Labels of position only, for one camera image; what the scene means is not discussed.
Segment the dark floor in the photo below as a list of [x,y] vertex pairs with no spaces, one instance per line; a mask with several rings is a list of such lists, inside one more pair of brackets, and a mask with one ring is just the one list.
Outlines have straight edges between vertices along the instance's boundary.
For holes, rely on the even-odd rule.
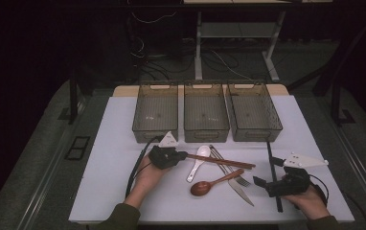
[[[216,43],[207,41],[204,50],[203,79],[265,79],[269,76],[265,69],[261,51],[266,43],[262,40],[248,40],[245,48],[237,49],[237,43],[229,43],[234,48],[219,50]],[[289,85],[325,63],[337,47],[336,42],[312,41],[281,42],[273,55],[273,62],[281,78]],[[153,58],[144,67],[141,80],[153,78],[185,80],[194,78],[193,53],[181,60]],[[235,74],[221,64],[220,58],[232,66]],[[335,126],[330,118],[330,94],[314,97],[311,88],[315,80],[291,91],[296,97],[315,141],[329,165],[338,186],[346,194],[346,200],[355,216],[355,222],[343,223],[345,229],[366,229],[366,184],[350,163],[351,151],[366,170],[366,114],[354,97],[342,91],[341,108],[347,109],[355,119],[354,124]],[[3,229],[86,229],[85,226],[68,221],[75,193],[78,190],[85,164],[100,126],[112,88],[98,88],[92,96],[80,97],[80,115],[71,126],[60,120],[63,109],[69,107],[68,82],[62,85],[40,120],[32,138],[23,151],[9,180],[0,193],[0,230]],[[81,161],[64,160],[63,155],[77,136],[91,137],[86,153]],[[187,226],[144,227],[140,229],[185,229]],[[197,226],[193,229],[306,229],[304,223],[288,223],[279,226],[224,225]]]

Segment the knife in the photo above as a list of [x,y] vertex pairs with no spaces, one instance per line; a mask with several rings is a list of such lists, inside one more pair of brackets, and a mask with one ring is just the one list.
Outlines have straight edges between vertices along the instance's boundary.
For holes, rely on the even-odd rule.
[[[211,151],[211,154],[215,157],[218,158],[217,155]],[[228,170],[225,168],[224,165],[220,165],[218,164],[219,168],[224,172],[224,174],[228,174]],[[245,200],[247,203],[249,203],[252,206],[255,206],[252,201],[249,199],[249,197],[246,195],[246,193],[243,191],[243,189],[240,187],[240,183],[237,182],[237,180],[235,180],[235,178],[229,179],[228,180],[228,184],[231,186],[231,188],[233,188],[233,190],[235,192],[237,192],[238,195],[240,195],[240,197]]]

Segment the spoon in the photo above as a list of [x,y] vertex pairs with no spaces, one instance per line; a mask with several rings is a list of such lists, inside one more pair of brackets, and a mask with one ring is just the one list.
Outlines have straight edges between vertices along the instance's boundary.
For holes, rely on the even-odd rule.
[[[202,146],[198,148],[197,155],[199,156],[210,156],[210,147],[208,146]],[[193,181],[195,172],[197,172],[197,169],[204,163],[204,160],[196,159],[194,162],[194,166],[192,171],[190,172],[189,176],[187,177],[187,181],[190,183]]]
[[215,180],[215,181],[212,181],[212,182],[209,182],[209,181],[197,182],[190,189],[190,193],[192,193],[193,196],[204,196],[204,195],[208,194],[208,192],[210,192],[211,188],[215,184],[217,184],[221,181],[224,181],[224,180],[232,179],[232,178],[234,178],[236,176],[239,176],[241,174],[243,174],[243,169],[239,169],[235,172],[231,172],[231,173],[223,176],[222,178],[220,178],[218,180]]

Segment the green sleeve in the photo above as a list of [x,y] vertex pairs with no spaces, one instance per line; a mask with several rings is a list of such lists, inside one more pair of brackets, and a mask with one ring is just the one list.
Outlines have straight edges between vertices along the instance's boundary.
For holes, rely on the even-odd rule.
[[97,226],[94,230],[134,230],[136,229],[139,217],[141,216],[138,209],[120,203],[115,206],[111,216]]
[[309,230],[342,230],[341,225],[333,216],[309,220],[308,228]]

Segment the wooden spoon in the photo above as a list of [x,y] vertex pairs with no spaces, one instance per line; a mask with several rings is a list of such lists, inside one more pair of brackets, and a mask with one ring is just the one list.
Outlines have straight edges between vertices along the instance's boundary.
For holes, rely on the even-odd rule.
[[221,181],[224,181],[224,180],[232,179],[232,178],[234,178],[236,176],[239,176],[241,174],[243,174],[243,169],[239,169],[235,172],[231,172],[231,173],[223,176],[222,178],[220,178],[218,180],[215,180],[215,181],[212,181],[212,182],[209,182],[209,181],[197,182],[190,189],[190,193],[192,193],[193,196],[204,196],[204,195],[208,194],[208,192],[210,192],[211,188],[215,184],[217,184]]

